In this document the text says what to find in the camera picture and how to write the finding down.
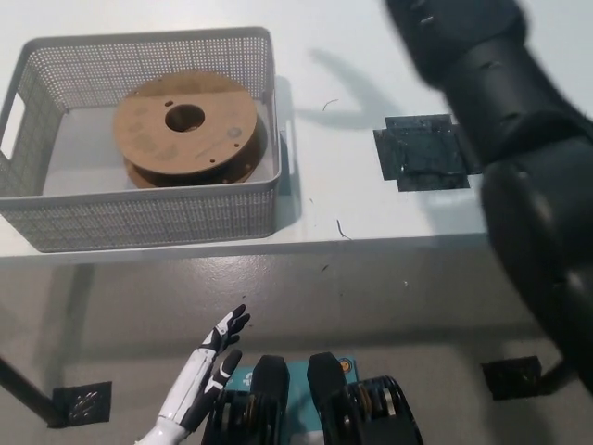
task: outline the white table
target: white table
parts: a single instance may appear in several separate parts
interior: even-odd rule
[[[593,110],[586,0],[530,0],[531,42],[568,97]],[[472,188],[399,193],[381,174],[372,129],[385,116],[447,112],[418,80],[380,0],[9,0],[0,17],[0,91],[22,45],[50,35],[259,25],[271,31],[279,122],[288,140],[291,194],[265,239],[42,254],[0,217],[0,263],[102,262],[484,243]],[[340,234],[337,221],[344,235]]]

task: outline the spool center hole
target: spool center hole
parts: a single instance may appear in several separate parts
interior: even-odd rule
[[[204,111],[195,105],[178,105],[169,110],[165,123],[174,132],[192,132],[204,123]]]

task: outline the floor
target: floor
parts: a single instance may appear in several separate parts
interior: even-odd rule
[[[47,392],[113,382],[109,423],[59,431],[0,390],[6,445],[133,443],[192,349],[242,302],[244,363],[354,354],[360,377],[398,380],[427,444],[593,443],[578,382],[489,398],[480,362],[559,355],[484,248],[8,268],[0,283],[0,355]]]

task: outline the black robotic arm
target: black robotic arm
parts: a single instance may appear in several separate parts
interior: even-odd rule
[[[482,207],[503,268],[593,392],[593,125],[525,48],[514,0],[386,3],[483,165]]]

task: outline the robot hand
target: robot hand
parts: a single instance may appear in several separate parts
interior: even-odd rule
[[[219,354],[239,341],[238,333],[249,321],[245,310],[242,304],[229,312],[192,353],[170,389],[155,426],[136,442],[138,445],[177,445],[197,430],[241,360],[241,351],[233,350],[212,373]]]

